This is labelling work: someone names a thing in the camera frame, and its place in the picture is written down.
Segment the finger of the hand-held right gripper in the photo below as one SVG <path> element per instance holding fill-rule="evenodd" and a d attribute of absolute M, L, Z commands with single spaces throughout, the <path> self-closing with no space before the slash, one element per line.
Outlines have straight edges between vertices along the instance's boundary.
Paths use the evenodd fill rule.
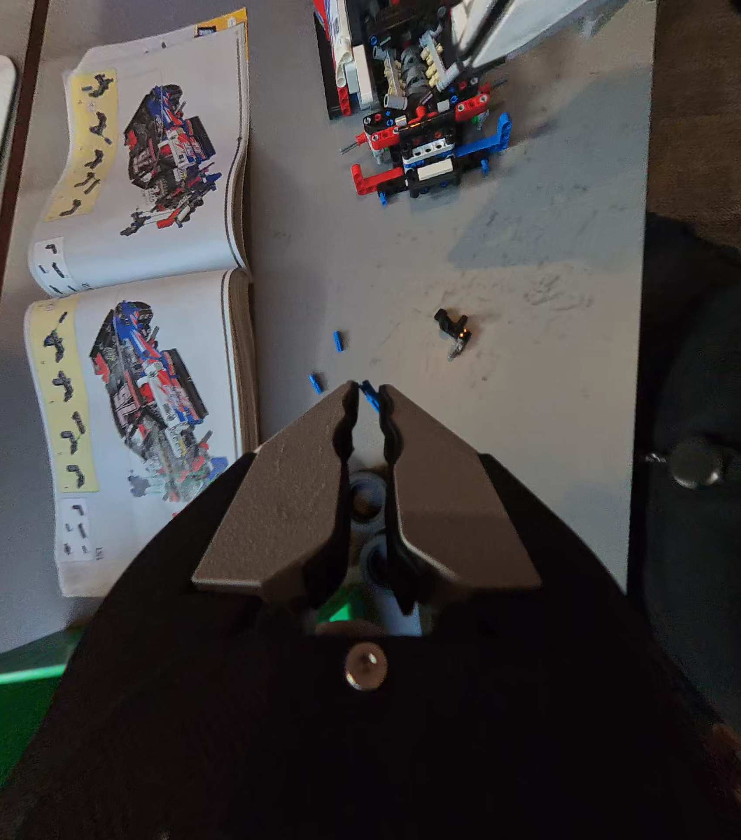
<path fill-rule="evenodd" d="M 597 8 L 596 1 L 498 1 L 499 60 L 521 55 Z M 480 68 L 495 60 L 471 60 Z"/>
<path fill-rule="evenodd" d="M 457 60 L 499 60 L 499 2 L 464 1 L 452 8 Z"/>

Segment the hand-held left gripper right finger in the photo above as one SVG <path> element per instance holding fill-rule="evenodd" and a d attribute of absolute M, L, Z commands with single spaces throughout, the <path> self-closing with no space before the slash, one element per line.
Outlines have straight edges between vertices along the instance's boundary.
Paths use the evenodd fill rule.
<path fill-rule="evenodd" d="M 379 426 L 388 578 L 400 609 L 541 589 L 478 451 L 393 385 L 379 388 Z"/>

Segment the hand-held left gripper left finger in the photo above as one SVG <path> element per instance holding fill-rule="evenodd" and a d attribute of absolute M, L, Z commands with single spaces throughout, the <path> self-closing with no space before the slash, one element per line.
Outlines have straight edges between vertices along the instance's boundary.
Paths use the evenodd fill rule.
<path fill-rule="evenodd" d="M 322 606 L 348 569 L 348 462 L 358 384 L 346 381 L 263 443 L 192 576 L 271 606 Z"/>

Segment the grey desk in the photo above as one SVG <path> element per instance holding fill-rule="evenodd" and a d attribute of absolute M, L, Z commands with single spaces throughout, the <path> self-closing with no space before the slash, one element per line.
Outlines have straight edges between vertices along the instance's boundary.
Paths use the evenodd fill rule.
<path fill-rule="evenodd" d="M 262 435 L 313 405 L 307 380 L 390 383 L 492 454 L 625 585 L 656 2 L 565 30 L 499 69 L 512 147 L 491 175 L 387 207 L 359 198 L 356 129 L 330 123 L 310 2 L 249 10 L 246 197 Z M 40 2 L 35 99 L 0 299 L 0 653 L 78 623 L 61 597 L 53 500 L 22 340 L 32 228 L 69 140 L 62 74 L 94 46 L 167 32 L 226 2 Z M 439 308 L 468 316 L 460 356 Z M 340 330 L 344 352 L 333 332 Z"/>

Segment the partly built toy car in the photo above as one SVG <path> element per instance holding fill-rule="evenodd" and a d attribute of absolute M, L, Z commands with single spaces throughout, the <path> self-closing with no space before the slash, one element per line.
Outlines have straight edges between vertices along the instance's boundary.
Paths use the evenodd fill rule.
<path fill-rule="evenodd" d="M 460 58 L 466 2 L 313 3 L 327 116 L 360 113 L 362 127 L 343 154 L 365 146 L 378 170 L 351 174 L 358 196 L 386 206 L 460 184 L 466 172 L 490 174 L 490 159 L 507 149 L 512 120 L 481 134 L 494 84 Z"/>

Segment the open instruction booklet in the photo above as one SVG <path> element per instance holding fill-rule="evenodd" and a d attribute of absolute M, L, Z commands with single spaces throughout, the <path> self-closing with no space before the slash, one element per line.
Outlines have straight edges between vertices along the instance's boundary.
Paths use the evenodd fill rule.
<path fill-rule="evenodd" d="M 28 247 L 25 350 L 65 597 L 103 597 L 259 444 L 242 236 L 244 8 L 95 47 L 63 77 L 69 152 Z"/>

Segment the black round buckle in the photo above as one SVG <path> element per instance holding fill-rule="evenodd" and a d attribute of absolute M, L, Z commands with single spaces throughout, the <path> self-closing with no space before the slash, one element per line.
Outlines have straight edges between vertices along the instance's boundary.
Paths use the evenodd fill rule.
<path fill-rule="evenodd" d="M 723 449 L 704 437 L 689 437 L 672 447 L 666 456 L 671 478 L 682 488 L 696 490 L 722 482 Z"/>

